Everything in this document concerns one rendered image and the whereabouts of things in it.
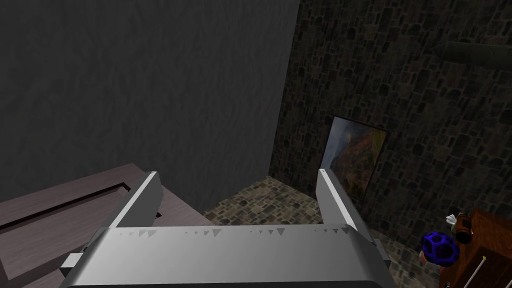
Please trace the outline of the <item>framed landscape painting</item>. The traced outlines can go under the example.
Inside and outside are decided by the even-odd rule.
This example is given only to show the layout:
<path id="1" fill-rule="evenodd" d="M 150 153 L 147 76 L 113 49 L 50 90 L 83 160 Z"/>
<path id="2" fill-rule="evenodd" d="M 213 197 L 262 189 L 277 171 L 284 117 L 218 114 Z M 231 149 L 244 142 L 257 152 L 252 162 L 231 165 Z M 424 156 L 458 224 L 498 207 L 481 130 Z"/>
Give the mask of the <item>framed landscape painting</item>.
<path id="1" fill-rule="evenodd" d="M 345 192 L 363 199 L 376 170 L 388 131 L 335 115 L 320 169 L 330 169 Z"/>

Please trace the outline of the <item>brown wooden cabinet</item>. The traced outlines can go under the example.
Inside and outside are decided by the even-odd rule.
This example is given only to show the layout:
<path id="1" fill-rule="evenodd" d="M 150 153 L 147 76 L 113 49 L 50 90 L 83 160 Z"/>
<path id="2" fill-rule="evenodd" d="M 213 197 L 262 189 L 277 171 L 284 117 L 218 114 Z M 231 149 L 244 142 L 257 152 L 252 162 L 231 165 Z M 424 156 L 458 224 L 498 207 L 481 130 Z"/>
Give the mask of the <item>brown wooden cabinet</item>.
<path id="1" fill-rule="evenodd" d="M 144 176 L 126 164 L 0 203 L 0 288 L 59 288 L 59 268 Z"/>

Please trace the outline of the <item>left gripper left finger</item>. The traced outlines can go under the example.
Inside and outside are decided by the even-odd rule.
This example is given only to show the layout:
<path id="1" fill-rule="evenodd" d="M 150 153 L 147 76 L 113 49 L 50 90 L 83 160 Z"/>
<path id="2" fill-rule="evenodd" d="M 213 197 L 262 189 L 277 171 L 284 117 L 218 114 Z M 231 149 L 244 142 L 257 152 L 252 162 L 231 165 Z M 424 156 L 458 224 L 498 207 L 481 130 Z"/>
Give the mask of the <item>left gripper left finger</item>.
<path id="1" fill-rule="evenodd" d="M 108 218 L 108 227 L 151 227 L 162 200 L 163 188 L 159 173 L 148 172 L 114 209 Z"/>

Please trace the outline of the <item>brown wooden side table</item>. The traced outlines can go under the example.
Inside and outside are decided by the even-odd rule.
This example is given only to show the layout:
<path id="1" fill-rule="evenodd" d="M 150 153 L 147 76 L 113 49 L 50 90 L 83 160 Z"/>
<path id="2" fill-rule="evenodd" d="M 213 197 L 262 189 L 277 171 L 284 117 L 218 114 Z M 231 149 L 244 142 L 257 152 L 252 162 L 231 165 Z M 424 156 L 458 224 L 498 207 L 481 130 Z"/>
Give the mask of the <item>brown wooden side table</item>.
<path id="1" fill-rule="evenodd" d="M 419 253 L 439 268 L 438 288 L 512 288 L 512 219 L 479 208 L 445 219 L 450 234 L 425 234 Z"/>

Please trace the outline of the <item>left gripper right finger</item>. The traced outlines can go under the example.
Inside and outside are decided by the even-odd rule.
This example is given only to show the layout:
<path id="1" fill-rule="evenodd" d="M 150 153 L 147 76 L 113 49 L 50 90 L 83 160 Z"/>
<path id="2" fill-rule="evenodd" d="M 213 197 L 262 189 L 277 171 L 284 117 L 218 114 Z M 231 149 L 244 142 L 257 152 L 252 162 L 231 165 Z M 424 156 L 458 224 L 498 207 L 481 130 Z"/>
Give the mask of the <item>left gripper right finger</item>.
<path id="1" fill-rule="evenodd" d="M 315 194 L 324 224 L 346 224 L 358 231 L 354 219 L 325 169 L 318 170 Z"/>

